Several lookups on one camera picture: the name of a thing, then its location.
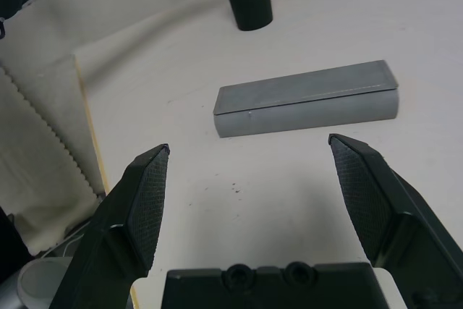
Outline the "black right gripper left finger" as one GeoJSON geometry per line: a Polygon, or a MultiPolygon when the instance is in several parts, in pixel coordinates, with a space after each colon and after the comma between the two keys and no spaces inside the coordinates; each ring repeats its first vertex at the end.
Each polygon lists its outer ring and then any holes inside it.
{"type": "Polygon", "coordinates": [[[52,308],[125,308],[132,284],[153,266],[168,160],[161,144],[127,166],[93,215],[52,308]]]}

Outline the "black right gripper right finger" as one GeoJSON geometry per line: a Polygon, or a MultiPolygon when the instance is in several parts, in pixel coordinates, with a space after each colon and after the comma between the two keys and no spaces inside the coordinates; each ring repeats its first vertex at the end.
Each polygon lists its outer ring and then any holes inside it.
{"type": "Polygon", "coordinates": [[[462,307],[462,250],[425,199],[367,143],[331,134],[344,203],[374,268],[408,308],[462,307]]]}

